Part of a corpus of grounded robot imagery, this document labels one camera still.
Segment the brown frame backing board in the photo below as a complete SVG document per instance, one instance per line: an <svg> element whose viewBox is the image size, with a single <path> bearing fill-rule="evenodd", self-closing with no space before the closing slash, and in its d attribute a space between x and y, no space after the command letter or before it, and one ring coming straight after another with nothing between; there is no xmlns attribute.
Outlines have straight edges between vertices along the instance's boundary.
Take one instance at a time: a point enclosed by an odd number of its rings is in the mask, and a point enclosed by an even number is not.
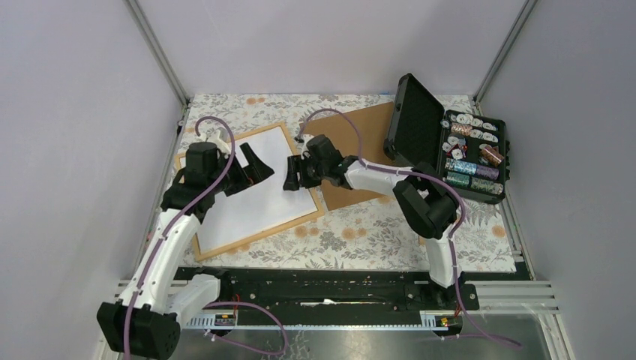
<svg viewBox="0 0 636 360"><path fill-rule="evenodd" d="M323 112L307 123L304 133L328 137L343 156L358 154L359 142L356 134L360 133L363 158L381 165L392 165L393 161L383 151L383 143L389 131L394 108L395 104L388 102L350 111L346 115L352 124L341 115ZM368 190L335 187L329 181L322 183L321 191L329 211L381 197L379 193Z"/></svg>

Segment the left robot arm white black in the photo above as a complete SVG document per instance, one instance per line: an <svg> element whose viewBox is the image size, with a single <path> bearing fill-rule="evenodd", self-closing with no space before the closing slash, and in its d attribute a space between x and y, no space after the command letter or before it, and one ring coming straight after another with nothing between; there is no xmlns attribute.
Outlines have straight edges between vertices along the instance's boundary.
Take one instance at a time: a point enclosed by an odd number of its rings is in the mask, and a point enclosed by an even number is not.
<svg viewBox="0 0 636 360"><path fill-rule="evenodd" d="M186 165L163 194L161 212L148 251L118 300L104 302L97 322L109 348L128 356L169 359L182 326L203 307L224 308L233 289L213 274L199 274L170 301L168 291L180 257L222 193L229 197L274 175L249 144L220 149L213 142L195 142L186 151Z"/></svg>

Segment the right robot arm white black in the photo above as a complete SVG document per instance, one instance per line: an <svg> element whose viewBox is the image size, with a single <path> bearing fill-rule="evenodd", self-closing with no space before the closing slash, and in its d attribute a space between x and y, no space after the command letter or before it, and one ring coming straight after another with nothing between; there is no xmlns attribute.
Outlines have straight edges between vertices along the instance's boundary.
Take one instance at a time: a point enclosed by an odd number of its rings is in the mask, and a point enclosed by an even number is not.
<svg viewBox="0 0 636 360"><path fill-rule="evenodd" d="M370 191L392 197L411 230L425 240L430 288L434 305L448 309L460 298L461 270L452 236L461 219L464 204L458 193L429 170L426 163L416 168L386 166L360 156L343 156L324 135L299 137L301 154L286 160L285 191L315 188L324 181L336 188Z"/></svg>

